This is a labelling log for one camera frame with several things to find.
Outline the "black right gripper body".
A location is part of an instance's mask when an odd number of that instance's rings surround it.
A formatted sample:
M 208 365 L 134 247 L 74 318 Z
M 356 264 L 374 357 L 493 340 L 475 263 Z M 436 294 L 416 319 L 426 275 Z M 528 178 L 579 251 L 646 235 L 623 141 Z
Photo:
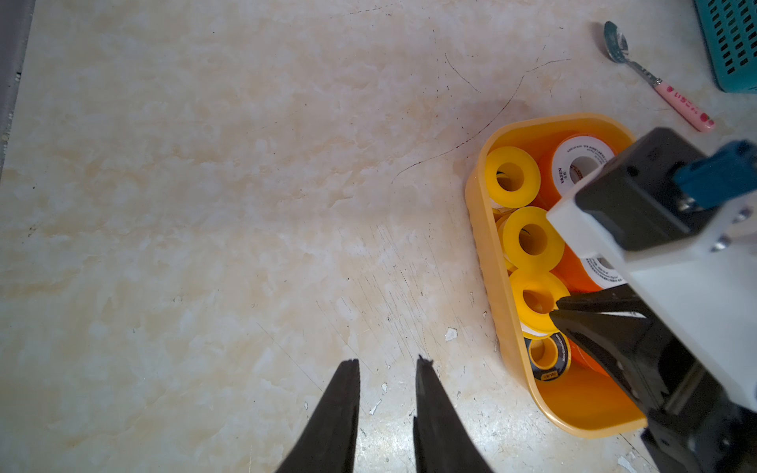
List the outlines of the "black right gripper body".
M 647 418 L 641 439 L 659 471 L 756 470 L 756 413 L 731 402 L 676 338 L 641 341 L 614 368 Z

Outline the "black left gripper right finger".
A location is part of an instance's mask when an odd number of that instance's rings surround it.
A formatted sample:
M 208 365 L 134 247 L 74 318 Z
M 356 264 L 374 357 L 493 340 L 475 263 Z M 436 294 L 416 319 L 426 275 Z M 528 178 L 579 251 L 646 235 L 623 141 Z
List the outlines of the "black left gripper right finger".
M 416 365 L 413 441 L 417 472 L 492 472 L 453 408 L 433 362 Z

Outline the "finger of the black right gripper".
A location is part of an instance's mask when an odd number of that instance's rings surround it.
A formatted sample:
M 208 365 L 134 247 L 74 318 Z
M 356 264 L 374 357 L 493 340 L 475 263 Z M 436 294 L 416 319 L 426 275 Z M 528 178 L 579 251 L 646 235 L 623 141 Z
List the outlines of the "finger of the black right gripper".
M 674 336 L 630 286 L 560 299 L 552 322 L 639 408 L 660 408 L 671 387 L 660 372 Z

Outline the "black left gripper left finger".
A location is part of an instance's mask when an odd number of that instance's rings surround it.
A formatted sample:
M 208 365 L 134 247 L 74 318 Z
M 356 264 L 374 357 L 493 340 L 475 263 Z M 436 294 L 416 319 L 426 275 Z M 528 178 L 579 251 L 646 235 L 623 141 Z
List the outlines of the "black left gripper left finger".
M 359 361 L 341 362 L 277 472 L 353 472 L 360 389 Z

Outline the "orange tape roll mid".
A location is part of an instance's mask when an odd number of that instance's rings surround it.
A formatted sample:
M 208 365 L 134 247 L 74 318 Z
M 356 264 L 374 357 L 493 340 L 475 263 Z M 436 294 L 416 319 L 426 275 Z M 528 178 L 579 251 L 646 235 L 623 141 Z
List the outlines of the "orange tape roll mid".
M 551 272 L 571 293 L 594 293 L 626 283 L 604 258 L 579 258 L 569 246 Z

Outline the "black yellow tape roll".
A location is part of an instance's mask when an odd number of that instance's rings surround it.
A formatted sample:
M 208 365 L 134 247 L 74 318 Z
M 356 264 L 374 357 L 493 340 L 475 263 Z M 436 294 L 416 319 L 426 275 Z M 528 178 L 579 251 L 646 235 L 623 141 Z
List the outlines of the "black yellow tape roll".
M 568 339 L 560 332 L 544 339 L 524 339 L 533 377 L 538 382 L 554 382 L 566 374 L 573 361 Z

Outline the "yellow plastic storage box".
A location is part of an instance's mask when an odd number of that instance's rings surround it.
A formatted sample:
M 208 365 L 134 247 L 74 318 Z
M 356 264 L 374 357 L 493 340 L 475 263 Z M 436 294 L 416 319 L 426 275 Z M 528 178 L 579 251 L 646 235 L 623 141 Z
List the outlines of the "yellow plastic storage box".
M 616 120 L 587 112 L 506 125 L 491 134 L 479 152 L 465 185 L 465 201 L 504 366 L 555 426 L 580 438 L 601 439 L 643 429 L 646 417 L 614 380 L 588 368 L 571 367 L 553 382 L 534 378 L 485 185 L 485 161 L 492 150 L 515 146 L 539 157 L 572 131 L 597 134 L 616 151 L 636 141 Z

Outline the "orange tape roll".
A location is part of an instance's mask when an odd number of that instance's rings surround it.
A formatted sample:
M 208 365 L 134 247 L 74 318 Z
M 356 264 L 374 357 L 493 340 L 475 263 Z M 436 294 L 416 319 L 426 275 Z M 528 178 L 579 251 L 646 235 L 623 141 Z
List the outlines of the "orange tape roll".
M 597 374 L 601 374 L 606 378 L 609 377 L 609 374 L 605 372 L 605 369 L 592 356 L 589 356 L 589 354 L 587 354 L 585 350 L 579 347 L 572 340 L 569 340 L 569 346 L 572 353 L 572 361 L 574 363 L 577 363 L 593 372 L 596 372 Z
M 584 177 L 616 156 L 604 141 L 574 134 L 543 153 L 538 160 L 541 187 L 536 205 L 549 210 Z

